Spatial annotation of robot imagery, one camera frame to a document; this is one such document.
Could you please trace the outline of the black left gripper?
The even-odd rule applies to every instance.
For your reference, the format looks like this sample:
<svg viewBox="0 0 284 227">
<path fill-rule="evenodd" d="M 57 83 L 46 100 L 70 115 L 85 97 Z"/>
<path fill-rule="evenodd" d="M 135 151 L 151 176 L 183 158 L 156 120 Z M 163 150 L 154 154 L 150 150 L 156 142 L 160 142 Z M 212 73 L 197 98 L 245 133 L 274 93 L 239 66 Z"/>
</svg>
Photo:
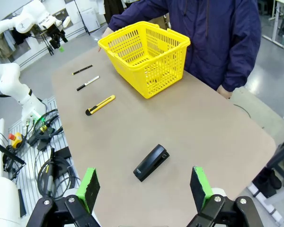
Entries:
<svg viewBox="0 0 284 227">
<path fill-rule="evenodd" d="M 64 51 L 64 44 L 68 42 L 68 39 L 65 37 L 65 31 L 57 26 L 50 26 L 47 29 L 47 35 L 52 39 L 49 41 L 51 46 L 54 49 L 59 49 L 59 51 Z"/>
</svg>

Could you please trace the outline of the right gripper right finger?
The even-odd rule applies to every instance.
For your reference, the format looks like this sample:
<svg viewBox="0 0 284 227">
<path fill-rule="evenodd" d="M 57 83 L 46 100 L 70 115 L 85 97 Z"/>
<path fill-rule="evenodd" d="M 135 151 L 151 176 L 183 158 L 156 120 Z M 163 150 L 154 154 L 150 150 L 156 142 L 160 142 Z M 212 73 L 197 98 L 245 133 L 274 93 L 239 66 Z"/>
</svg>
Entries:
<svg viewBox="0 0 284 227">
<path fill-rule="evenodd" d="M 230 200 L 227 196 L 213 193 L 202 167 L 194 166 L 190 188 L 197 214 L 188 223 L 189 227 L 262 227 L 263 223 L 253 200 L 240 196 Z"/>
</svg>

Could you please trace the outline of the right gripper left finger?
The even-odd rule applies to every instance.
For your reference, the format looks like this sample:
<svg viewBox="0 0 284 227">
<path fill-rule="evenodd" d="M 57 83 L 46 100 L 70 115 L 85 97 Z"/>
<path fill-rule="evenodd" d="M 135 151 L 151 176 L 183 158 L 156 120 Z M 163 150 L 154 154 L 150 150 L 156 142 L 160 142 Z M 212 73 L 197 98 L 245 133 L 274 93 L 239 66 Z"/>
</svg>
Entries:
<svg viewBox="0 0 284 227">
<path fill-rule="evenodd" d="M 28 227 L 98 227 L 100 224 L 92 216 L 92 211 L 100 190 L 95 168 L 88 168 L 77 189 L 57 201 L 42 197 L 37 201 L 28 220 Z"/>
</svg>

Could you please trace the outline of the person's right hand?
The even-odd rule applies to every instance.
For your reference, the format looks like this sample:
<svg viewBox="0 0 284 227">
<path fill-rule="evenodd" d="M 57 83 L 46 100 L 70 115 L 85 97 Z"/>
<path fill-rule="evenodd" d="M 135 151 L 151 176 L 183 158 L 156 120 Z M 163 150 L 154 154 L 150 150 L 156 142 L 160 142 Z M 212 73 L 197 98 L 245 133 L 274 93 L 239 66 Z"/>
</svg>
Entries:
<svg viewBox="0 0 284 227">
<path fill-rule="evenodd" d="M 110 35 L 111 33 L 113 33 L 113 30 L 110 29 L 109 27 L 107 27 L 106 30 L 104 31 L 103 35 L 101 36 L 101 38 L 105 38 L 106 36 Z"/>
</svg>

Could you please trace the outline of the person's left hand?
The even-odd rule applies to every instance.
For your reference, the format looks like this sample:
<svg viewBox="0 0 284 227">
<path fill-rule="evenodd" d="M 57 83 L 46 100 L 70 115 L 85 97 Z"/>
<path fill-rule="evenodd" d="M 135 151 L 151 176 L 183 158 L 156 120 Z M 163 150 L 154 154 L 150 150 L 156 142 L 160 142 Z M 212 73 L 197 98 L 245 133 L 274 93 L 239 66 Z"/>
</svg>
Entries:
<svg viewBox="0 0 284 227">
<path fill-rule="evenodd" d="M 227 91 L 226 89 L 224 89 L 224 87 L 222 85 L 220 85 L 217 88 L 217 93 L 219 93 L 221 96 L 223 96 L 225 99 L 230 99 L 232 96 L 232 92 Z"/>
</svg>

